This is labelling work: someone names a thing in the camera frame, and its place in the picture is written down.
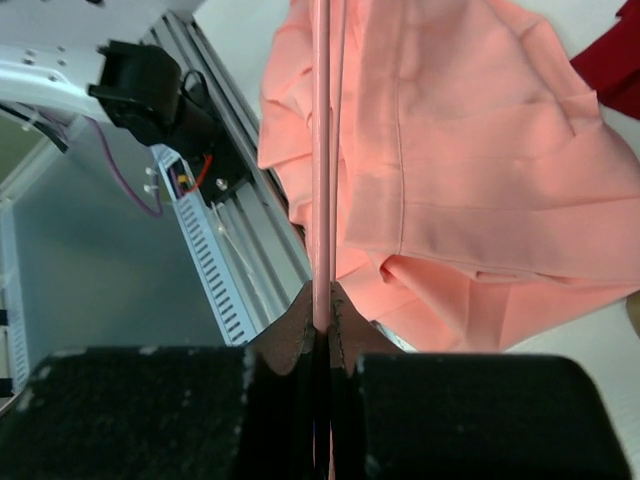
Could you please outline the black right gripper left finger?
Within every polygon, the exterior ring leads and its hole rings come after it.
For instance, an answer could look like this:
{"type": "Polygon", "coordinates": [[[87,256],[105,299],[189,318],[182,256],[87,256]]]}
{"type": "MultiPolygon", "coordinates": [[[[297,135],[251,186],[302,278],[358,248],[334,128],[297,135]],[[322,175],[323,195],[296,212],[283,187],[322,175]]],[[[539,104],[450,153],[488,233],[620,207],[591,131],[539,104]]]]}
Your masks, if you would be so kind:
{"type": "Polygon", "coordinates": [[[5,479],[310,479],[311,290],[236,347],[65,349],[1,420],[5,479]]]}

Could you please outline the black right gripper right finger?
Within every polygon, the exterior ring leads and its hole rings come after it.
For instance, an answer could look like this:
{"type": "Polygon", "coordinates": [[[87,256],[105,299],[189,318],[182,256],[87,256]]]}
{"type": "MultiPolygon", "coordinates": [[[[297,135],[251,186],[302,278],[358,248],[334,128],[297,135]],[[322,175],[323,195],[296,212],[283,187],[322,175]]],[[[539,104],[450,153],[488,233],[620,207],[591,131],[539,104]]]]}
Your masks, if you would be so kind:
{"type": "Polygon", "coordinates": [[[332,288],[339,479],[628,479],[600,393],[554,355],[406,353],[332,288]]]}

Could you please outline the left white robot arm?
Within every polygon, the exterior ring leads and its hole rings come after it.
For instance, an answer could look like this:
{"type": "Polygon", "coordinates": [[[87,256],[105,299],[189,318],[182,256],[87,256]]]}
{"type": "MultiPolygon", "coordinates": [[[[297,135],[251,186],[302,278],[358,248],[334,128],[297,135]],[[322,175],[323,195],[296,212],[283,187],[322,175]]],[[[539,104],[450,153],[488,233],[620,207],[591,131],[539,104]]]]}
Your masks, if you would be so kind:
{"type": "Polygon", "coordinates": [[[1,104],[86,116],[186,158],[218,125],[186,92],[176,57],[141,38],[197,1],[4,1],[1,104]]]}

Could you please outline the pink pleated skirt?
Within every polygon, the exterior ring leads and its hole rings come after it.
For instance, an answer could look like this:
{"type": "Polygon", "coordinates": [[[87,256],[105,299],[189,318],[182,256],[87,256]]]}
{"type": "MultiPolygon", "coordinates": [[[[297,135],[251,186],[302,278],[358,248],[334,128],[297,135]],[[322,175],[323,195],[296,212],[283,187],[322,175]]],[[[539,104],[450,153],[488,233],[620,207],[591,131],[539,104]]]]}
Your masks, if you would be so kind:
{"type": "Polygon", "coordinates": [[[506,349],[639,288],[639,163],[513,1],[335,1],[338,281],[422,351],[506,349]]]}

